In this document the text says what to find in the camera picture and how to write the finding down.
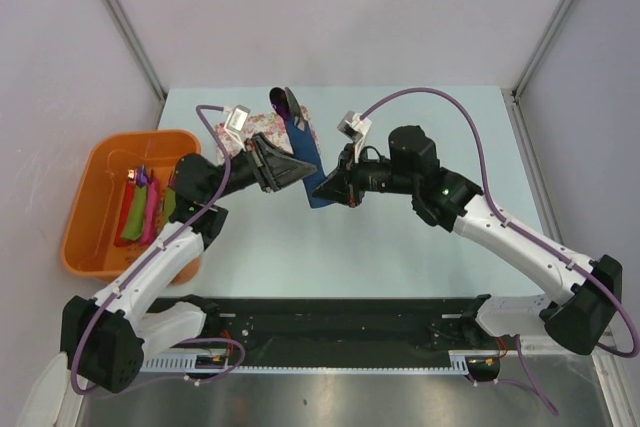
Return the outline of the silver table knife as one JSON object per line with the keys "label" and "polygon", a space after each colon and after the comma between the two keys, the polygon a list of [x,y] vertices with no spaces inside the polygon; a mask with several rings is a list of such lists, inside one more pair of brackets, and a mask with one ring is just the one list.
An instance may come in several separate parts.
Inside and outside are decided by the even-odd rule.
{"label": "silver table knife", "polygon": [[293,123],[293,126],[300,131],[307,129],[307,120],[303,114],[302,107],[299,104],[296,96],[289,87],[284,88],[285,95],[285,111],[286,119]]}

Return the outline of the purple metal spoon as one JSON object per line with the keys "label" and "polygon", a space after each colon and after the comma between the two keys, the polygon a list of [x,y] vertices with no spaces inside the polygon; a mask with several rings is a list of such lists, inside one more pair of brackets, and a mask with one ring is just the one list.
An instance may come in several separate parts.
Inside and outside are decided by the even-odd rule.
{"label": "purple metal spoon", "polygon": [[291,116],[290,105],[286,91],[281,87],[273,87],[269,92],[269,101],[275,113],[287,121]]}

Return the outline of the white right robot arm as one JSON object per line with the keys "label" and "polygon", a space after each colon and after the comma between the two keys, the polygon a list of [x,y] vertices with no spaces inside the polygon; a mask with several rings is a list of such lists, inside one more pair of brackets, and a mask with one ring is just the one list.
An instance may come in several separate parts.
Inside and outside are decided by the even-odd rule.
{"label": "white right robot arm", "polygon": [[388,146],[388,157],[370,159],[364,149],[346,144],[314,196],[355,208],[368,192],[408,195],[427,225],[486,248],[541,289],[539,296],[479,297],[461,323],[469,346],[484,348],[496,337],[517,334],[547,335],[575,354],[591,354],[621,300],[620,263],[572,252],[521,225],[491,204],[480,186],[443,167],[421,127],[394,129]]}

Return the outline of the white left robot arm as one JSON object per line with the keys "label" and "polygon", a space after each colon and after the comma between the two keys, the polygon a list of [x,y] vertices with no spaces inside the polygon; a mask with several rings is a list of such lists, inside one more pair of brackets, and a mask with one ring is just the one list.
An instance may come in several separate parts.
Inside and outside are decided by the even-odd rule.
{"label": "white left robot arm", "polygon": [[92,298],[73,297],[64,307],[60,349],[68,359],[73,390],[128,388],[144,362],[182,343],[207,347],[221,334],[204,300],[179,300],[160,313],[150,307],[177,274],[220,234],[228,212],[217,201],[251,185],[280,191],[316,171],[275,146],[264,134],[249,138],[235,156],[215,165],[198,153],[178,160],[176,207],[151,246]]}

